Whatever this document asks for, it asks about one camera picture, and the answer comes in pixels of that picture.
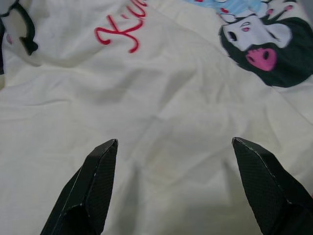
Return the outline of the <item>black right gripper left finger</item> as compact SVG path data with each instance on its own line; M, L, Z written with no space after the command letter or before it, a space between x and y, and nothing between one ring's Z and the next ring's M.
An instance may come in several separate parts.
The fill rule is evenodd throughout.
M40 235L101 235L111 201L118 141L95 147L63 187Z

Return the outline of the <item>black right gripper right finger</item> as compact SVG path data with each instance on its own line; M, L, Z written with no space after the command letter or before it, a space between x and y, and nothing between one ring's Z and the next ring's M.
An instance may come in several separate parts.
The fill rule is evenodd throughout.
M262 146L232 140L244 191L263 235L313 235L313 197Z

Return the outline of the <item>cream cartoon print blanket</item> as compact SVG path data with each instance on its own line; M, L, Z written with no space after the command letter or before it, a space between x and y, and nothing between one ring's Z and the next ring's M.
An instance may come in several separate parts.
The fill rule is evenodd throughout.
M0 0L0 235L40 235L110 139L101 235L262 235L234 137L313 194L302 0Z

